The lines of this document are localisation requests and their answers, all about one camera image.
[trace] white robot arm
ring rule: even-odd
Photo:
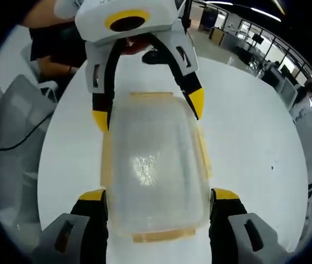
[[[60,18],[75,16],[77,29],[86,40],[86,80],[93,97],[93,116],[102,131],[109,128],[118,59],[126,38],[136,35],[142,35],[168,59],[195,117],[201,118],[204,89],[195,74],[197,57],[174,0],[57,0],[55,13]]]

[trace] person's hand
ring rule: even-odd
[[[134,36],[127,38],[128,46],[124,50],[125,55],[134,55],[145,50],[149,43],[142,36]]]

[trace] floor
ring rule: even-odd
[[[190,28],[188,29],[188,34],[193,41],[193,45],[199,57],[213,59],[244,70],[245,72],[250,72],[249,67],[245,65],[237,55],[211,42],[208,33]]]

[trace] round white table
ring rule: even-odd
[[[168,66],[143,64],[141,56],[120,58],[116,96],[131,91],[171,91],[182,97]],[[277,231],[283,248],[295,250],[305,221],[308,178],[289,112],[268,84],[232,66],[199,58],[197,74],[205,88],[199,124],[212,162],[210,186],[238,194],[248,212],[256,213]],[[69,213],[81,194],[100,188],[102,133],[92,118],[91,97],[84,64],[57,105],[44,141],[38,176],[42,229],[62,213]],[[183,260],[177,258],[176,263],[211,262],[208,226],[188,240],[152,244],[158,244],[153,247],[159,247],[162,257],[169,258],[170,250],[181,250]],[[108,263],[120,263],[113,245],[110,234]],[[138,256],[131,262],[146,263],[140,262],[145,260],[141,251],[149,255],[148,261],[155,258],[150,244],[130,244],[125,256],[119,253],[124,263],[133,250]]]

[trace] clear plastic box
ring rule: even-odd
[[[110,133],[107,205],[115,232],[155,233],[209,222],[196,119],[183,98],[151,94],[117,101]]]

